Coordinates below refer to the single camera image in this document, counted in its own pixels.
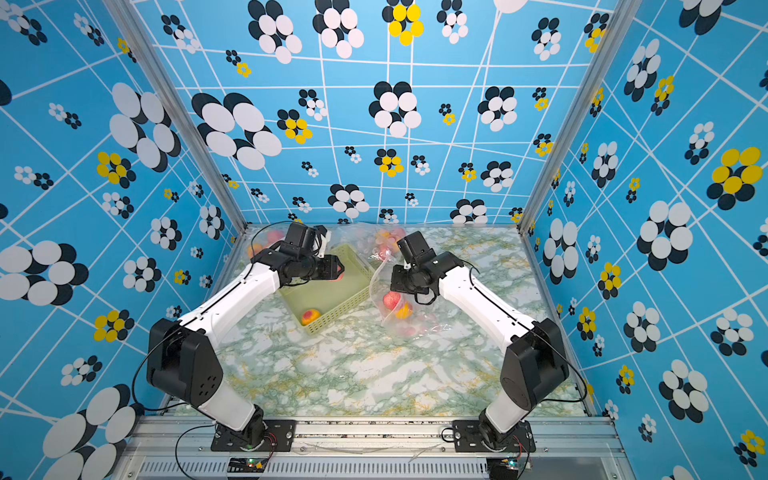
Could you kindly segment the clear zip-top bag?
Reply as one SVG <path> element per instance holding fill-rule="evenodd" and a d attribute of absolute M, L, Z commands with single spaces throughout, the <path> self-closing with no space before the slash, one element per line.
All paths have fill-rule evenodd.
<path fill-rule="evenodd" d="M 283 224 L 261 226 L 251 235 L 246 244 L 246 255 L 253 257 L 261 250 L 283 240 L 287 228 Z"/>

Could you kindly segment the pale green plastic basket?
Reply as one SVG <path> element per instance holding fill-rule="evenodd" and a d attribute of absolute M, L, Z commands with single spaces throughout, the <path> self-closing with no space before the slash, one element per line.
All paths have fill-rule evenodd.
<path fill-rule="evenodd" d="M 374 269 L 350 244 L 335 247 L 332 254 L 342 261 L 345 272 L 340 280 L 310 281 L 296 287 L 281 288 L 288 311 L 301 329 L 314 335 L 343 315 L 369 300 L 368 287 Z M 322 316 L 308 326 L 302 326 L 300 317 L 308 309 L 318 309 Z"/>

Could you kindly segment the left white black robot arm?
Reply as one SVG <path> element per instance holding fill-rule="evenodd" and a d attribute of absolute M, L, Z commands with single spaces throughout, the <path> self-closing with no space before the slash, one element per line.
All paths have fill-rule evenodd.
<path fill-rule="evenodd" d="M 224 379 L 217 348 L 262 300 L 282 288 L 332 281 L 345 270 L 326 252 L 324 226 L 293 222 L 284 238 L 255 253 L 242 273 L 177 321 L 159 320 L 150 330 L 146 379 L 255 447 L 265 436 L 263 410 Z"/>

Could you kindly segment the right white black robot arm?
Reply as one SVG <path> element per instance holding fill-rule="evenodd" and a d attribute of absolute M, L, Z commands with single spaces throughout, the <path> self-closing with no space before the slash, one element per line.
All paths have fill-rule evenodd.
<path fill-rule="evenodd" d="M 451 252 L 436 253 L 422 233 L 398 241 L 404 258 L 394 267 L 391 289 L 430 303 L 442 298 L 462 310 L 503 354 L 501 392 L 479 415 L 482 445 L 501 451 L 534 408 L 565 382 L 570 364 L 560 327 L 525 315 L 483 285 L 474 265 Z"/>

